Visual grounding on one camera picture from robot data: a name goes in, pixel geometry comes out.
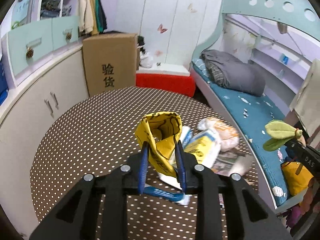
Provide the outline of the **crumpled newspaper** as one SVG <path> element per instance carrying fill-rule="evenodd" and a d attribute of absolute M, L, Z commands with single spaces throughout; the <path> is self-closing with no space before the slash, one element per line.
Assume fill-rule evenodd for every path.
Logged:
<path fill-rule="evenodd" d="M 250 154 L 221 151 L 211 169 L 214 173 L 226 177 L 230 177 L 234 173 L 243 176 L 251 168 L 253 161 L 254 158 Z"/>

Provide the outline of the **white lower cabinet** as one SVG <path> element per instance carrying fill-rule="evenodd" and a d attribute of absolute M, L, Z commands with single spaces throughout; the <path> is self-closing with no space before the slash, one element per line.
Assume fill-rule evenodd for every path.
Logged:
<path fill-rule="evenodd" d="M 88 98 L 82 47 L 55 56 L 1 105 L 1 207 L 19 234 L 38 225 L 30 169 L 40 141 L 63 113 Z"/>

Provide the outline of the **teal bed mattress cover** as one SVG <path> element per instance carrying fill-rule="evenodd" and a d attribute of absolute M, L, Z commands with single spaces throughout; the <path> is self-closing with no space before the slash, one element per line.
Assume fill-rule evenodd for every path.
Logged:
<path fill-rule="evenodd" d="M 275 206 L 284 205 L 291 198 L 281 170 L 281 164 L 288 158 L 286 147 L 282 146 L 273 152 L 267 152 L 263 149 L 263 144 L 270 138 L 266 133 L 265 125 L 274 119 L 284 119 L 283 113 L 268 96 L 258 97 L 222 88 L 211 79 L 204 79 L 196 72 L 192 63 L 191 65 L 191 75 L 210 107 L 221 117 L 225 119 L 230 117 L 229 122 L 234 122 L 234 126 L 242 132 L 248 141 L 262 168 Z"/>

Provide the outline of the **orange white plastic bag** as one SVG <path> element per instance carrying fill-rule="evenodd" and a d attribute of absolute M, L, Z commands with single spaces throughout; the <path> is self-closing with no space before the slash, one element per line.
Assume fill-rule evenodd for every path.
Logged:
<path fill-rule="evenodd" d="M 222 120 L 215 117 L 204 118 L 197 124 L 197 129 L 199 131 L 204 131 L 209 128 L 215 129 L 219 134 L 222 152 L 226 152 L 238 146 L 240 142 L 239 133 L 234 127 L 225 124 Z"/>

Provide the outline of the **brown cardboard box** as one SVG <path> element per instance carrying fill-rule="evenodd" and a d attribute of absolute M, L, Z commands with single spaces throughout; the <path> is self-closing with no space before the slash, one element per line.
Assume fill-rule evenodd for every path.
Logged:
<path fill-rule="evenodd" d="M 89 96 L 136 85 L 137 34 L 100 34 L 82 42 Z"/>

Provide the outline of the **grey folded duvet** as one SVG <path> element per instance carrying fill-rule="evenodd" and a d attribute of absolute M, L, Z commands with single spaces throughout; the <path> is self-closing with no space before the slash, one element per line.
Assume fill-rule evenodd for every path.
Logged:
<path fill-rule="evenodd" d="M 253 65 L 243 63 L 232 54 L 218 50 L 202 52 L 210 79 L 222 88 L 237 90 L 254 96 L 262 96 L 265 79 Z"/>

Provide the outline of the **beige hanging shirt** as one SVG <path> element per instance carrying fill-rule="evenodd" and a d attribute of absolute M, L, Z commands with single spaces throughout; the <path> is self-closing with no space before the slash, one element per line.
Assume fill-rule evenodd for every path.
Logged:
<path fill-rule="evenodd" d="M 314 59 L 302 86 L 290 104 L 290 110 L 296 113 L 309 137 L 319 127 L 319 93 L 319 59 Z"/>

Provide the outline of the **red storage bench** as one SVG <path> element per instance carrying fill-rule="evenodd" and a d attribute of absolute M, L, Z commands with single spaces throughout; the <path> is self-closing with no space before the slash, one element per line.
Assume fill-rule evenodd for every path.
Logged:
<path fill-rule="evenodd" d="M 196 84 L 189 70 L 183 65 L 160 63 L 149 69 L 140 67 L 136 71 L 136 86 L 155 88 L 193 97 Z"/>

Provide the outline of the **mint drawer cabinet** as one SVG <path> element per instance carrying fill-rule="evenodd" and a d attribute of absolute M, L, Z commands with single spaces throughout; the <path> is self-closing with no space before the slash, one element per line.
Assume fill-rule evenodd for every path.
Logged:
<path fill-rule="evenodd" d="M 3 37 L 4 55 L 16 76 L 47 54 L 76 42 L 78 16 L 35 21 L 9 31 Z"/>

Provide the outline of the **green plush leaf toy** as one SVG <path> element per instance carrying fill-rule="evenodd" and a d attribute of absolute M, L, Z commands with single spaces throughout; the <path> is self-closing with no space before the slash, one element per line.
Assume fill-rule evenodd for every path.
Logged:
<path fill-rule="evenodd" d="M 306 146 L 303 131 L 281 121 L 272 120 L 265 125 L 266 133 L 271 137 L 263 144 L 263 149 L 272 152 L 285 145 L 290 140 L 298 141 L 302 146 Z"/>

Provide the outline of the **hanging clothes bundle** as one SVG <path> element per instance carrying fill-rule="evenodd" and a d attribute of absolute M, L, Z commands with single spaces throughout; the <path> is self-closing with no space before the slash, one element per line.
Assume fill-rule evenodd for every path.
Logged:
<path fill-rule="evenodd" d="M 78 0 L 80 35 L 98 35 L 107 29 L 101 0 Z"/>

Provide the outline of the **yellow cushion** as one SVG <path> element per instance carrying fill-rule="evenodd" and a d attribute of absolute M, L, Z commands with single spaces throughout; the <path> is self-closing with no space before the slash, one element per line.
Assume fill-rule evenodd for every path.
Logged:
<path fill-rule="evenodd" d="M 299 167 L 300 163 L 296 161 L 281 164 L 281 170 L 292 197 L 308 188 L 309 181 L 313 178 L 313 175 L 305 166 L 302 167 L 299 174 L 296 174 Z"/>

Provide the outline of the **light blue plaid pillow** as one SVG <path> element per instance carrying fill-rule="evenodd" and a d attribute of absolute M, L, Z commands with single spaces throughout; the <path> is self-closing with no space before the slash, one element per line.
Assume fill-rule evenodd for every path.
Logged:
<path fill-rule="evenodd" d="M 192 59 L 191 62 L 193 64 L 193 68 L 199 75 L 201 75 L 206 80 L 210 80 L 210 74 L 208 73 L 203 59 Z"/>

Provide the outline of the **yellow paper bag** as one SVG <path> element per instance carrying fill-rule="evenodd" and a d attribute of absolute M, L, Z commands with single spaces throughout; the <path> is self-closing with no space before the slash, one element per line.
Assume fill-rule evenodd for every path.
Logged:
<path fill-rule="evenodd" d="M 142 117 L 135 137 L 139 146 L 149 144 L 150 164 L 159 173 L 176 178 L 176 171 L 169 163 L 175 145 L 182 133 L 181 117 L 175 112 L 157 112 Z"/>

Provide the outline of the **brown polka dot tablecloth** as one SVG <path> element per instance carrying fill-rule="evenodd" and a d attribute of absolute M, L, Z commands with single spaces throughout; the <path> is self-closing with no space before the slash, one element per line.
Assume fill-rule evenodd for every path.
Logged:
<path fill-rule="evenodd" d="M 146 114 L 175 112 L 197 133 L 200 120 L 217 116 L 188 96 L 130 87 L 84 100 L 60 116 L 41 140 L 30 169 L 38 220 L 85 174 L 109 174 L 139 151 L 135 130 Z M 182 206 L 148 195 L 127 198 L 129 239 L 193 239 L 197 198 Z"/>

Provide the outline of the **blue white medicine box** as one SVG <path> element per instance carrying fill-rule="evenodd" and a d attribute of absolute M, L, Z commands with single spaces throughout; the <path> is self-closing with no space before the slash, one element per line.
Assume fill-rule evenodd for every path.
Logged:
<path fill-rule="evenodd" d="M 189 126 L 183 126 L 180 141 L 184 151 L 193 154 L 197 163 L 207 168 L 212 168 L 221 150 L 221 138 L 213 128 L 193 135 Z"/>

